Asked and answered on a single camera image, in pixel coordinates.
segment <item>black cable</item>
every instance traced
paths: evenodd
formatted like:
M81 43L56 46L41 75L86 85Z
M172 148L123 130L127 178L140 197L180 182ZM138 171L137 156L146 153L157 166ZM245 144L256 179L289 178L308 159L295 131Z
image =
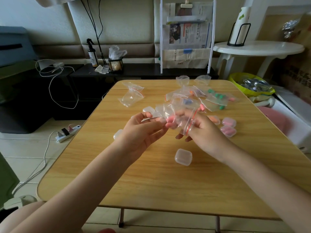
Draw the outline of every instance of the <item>black cable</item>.
M100 34L98 35L98 38L101 36L101 34L102 34L102 32L103 32L103 29L104 29L103 23L101 22L101 18L100 18L100 1L101 1L101 0L99 0L99 2L98 2L98 17L99 17L99 21L100 21L100 24L101 24L101 32L100 32Z
M101 56L101 58L102 58L102 60L103 60L103 62L104 62L104 65L106 65L107 62L106 62L106 60L105 60L105 58L104 58L104 55L103 55L103 52L102 52L102 50L101 50L101 46L100 46L100 43L99 43L99 38L98 38L98 36L97 36L95 21L94 21L94 19L93 19L93 15L92 15L92 12L91 12L91 9L90 9L90 5L89 5L89 0L87 0L87 4L88 4L89 10L90 10L90 14L91 14L92 18L91 18L91 16L89 15L89 12L87 11L87 8L85 7L83 1L82 1L82 0L80 0L80 1L82 2L82 5L84 6L84 9L85 9L85 11L87 12L87 15L89 16L89 19L91 20L92 26L93 26L94 31L95 31L95 34L96 34L96 39L97 39L97 43L98 43L98 46L99 46L100 56Z

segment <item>binder clip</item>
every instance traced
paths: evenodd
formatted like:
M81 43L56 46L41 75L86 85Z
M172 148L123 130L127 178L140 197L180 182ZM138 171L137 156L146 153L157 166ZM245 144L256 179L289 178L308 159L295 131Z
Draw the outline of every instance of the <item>binder clip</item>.
M191 59L191 53L192 53L192 49L184 49L184 54L186 55L186 60L189 60L189 54L190 54L190 59Z

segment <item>power strip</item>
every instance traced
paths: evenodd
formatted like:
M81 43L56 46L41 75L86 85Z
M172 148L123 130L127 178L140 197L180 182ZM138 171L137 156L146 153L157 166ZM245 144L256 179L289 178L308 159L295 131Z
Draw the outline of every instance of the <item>power strip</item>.
M61 137L59 137L59 136L55 137L56 142L57 143L61 143L61 142L65 141L65 140L67 140L72 135L75 135L80 130L80 128L81 128L81 126L77 125L77 126L72 128L72 131L69 131L69 135L68 136L65 136L65 134L63 134L63 136L61 136Z

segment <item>person's left hand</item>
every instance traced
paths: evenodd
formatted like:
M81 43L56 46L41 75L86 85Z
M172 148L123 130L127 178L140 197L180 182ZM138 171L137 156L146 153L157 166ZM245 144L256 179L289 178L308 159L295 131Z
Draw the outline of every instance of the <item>person's left hand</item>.
M152 118L150 112L134 115L125 125L122 133L113 142L134 163L145 150L160 139L168 130L166 119Z

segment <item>paper towel roll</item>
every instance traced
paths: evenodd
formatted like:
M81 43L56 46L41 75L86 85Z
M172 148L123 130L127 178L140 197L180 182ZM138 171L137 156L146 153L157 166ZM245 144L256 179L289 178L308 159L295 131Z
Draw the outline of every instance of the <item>paper towel roll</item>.
M229 43L235 44L235 41L236 41L236 38L238 37L241 25L244 23L248 23L250 11L251 11L250 7L245 6L245 7L241 8L241 11L238 15L236 22L235 22ZM249 25L243 25L242 26L238 40L236 41L236 44L243 43L244 38L245 38L245 34L246 34L248 28L249 28Z

